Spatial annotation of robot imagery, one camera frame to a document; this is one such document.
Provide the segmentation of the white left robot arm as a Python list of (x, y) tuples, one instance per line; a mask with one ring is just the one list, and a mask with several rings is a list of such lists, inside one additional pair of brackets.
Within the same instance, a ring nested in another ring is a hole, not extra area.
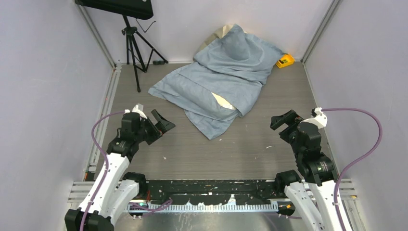
[(100, 149), (104, 164), (92, 188), (77, 209), (69, 209), (64, 217), (68, 231), (112, 231), (120, 215), (133, 198), (147, 195), (148, 186), (143, 174), (126, 173), (142, 142), (151, 145), (175, 124), (156, 110), (154, 124), (140, 105), (122, 113), (121, 126), (107, 151)]

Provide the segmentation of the cream pillow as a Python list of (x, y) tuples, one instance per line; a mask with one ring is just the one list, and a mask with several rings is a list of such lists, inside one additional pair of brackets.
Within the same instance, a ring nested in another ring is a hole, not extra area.
[[(208, 36), (203, 43), (200, 45), (200, 47), (198, 48), (197, 52), (200, 52), (201, 50), (203, 50), (205, 47), (207, 47), (210, 43), (212, 43), (212, 41), (214, 41), (215, 39), (221, 39), (223, 38), (231, 29), (232, 29), (233, 25), (232, 24), (227, 24), (224, 25), (223, 27), (218, 28), (217, 30), (215, 30), (210, 36)], [(215, 98), (215, 100), (217, 101), (217, 103), (224, 108), (230, 109), (230, 110), (236, 110), (236, 108), (230, 103), (228, 102), (226, 99), (224, 99), (223, 97), (215, 94), (215, 93), (211, 93), (213, 95), (213, 97)]]

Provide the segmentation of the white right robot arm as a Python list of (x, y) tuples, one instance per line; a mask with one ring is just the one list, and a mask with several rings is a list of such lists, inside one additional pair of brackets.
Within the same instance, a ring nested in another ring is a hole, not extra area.
[(303, 119), (294, 110), (271, 118), (270, 128), (290, 144), (297, 170), (278, 173), (275, 193), (288, 197), (308, 231), (350, 231), (346, 210), (341, 202), (339, 179), (332, 160), (321, 151), (319, 130), (326, 127), (327, 116), (315, 108), (312, 117)]

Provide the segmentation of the blue pillowcase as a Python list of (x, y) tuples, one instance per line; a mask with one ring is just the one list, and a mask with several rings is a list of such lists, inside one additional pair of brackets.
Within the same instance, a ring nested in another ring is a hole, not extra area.
[[(275, 45), (233, 25), (223, 38), (196, 53), (191, 64), (167, 74), (149, 93), (182, 108), (198, 130), (212, 140), (235, 118), (252, 109), (282, 56), (283, 51)], [(236, 110), (221, 107), (212, 92)]]

